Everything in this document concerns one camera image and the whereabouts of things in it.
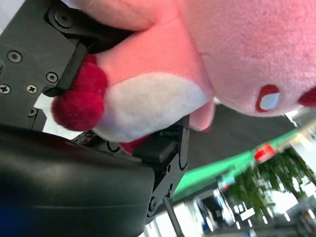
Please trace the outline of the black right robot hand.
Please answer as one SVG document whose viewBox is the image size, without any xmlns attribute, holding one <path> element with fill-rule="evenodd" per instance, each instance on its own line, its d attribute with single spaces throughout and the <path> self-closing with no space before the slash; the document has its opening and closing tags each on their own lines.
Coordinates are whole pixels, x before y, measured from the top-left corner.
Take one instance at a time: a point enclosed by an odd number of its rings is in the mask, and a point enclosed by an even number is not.
<svg viewBox="0 0 316 237">
<path fill-rule="evenodd" d="M 59 0 L 0 3 L 0 234 L 137 237 L 186 172 L 189 118 L 153 134 L 132 156 L 48 133 L 40 95 L 71 85 L 88 53 L 130 36 Z"/>
</svg>

